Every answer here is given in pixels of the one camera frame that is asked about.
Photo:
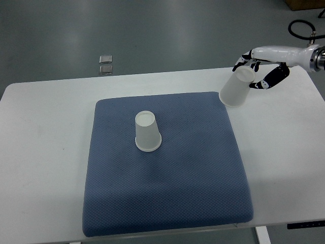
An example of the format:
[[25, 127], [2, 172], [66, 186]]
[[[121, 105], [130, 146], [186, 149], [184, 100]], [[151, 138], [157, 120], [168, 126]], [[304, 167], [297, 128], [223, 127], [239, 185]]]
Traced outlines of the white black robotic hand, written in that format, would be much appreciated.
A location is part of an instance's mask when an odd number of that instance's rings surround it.
[[253, 89], [270, 89], [286, 79], [290, 74], [290, 68], [299, 66], [307, 72], [314, 72], [311, 68], [311, 56], [320, 45], [311, 45], [307, 48], [295, 48], [287, 46], [263, 46], [257, 47], [241, 55], [235, 63], [232, 71], [238, 67], [249, 64], [257, 72], [262, 62], [275, 63], [278, 66], [269, 72], [261, 81], [249, 85]]

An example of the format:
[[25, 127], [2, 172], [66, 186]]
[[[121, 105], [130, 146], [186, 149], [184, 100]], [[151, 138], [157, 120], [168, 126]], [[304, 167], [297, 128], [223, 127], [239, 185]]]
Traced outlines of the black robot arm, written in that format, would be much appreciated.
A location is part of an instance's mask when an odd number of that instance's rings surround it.
[[313, 71], [324, 71], [324, 46], [319, 46], [313, 51], [310, 61]]

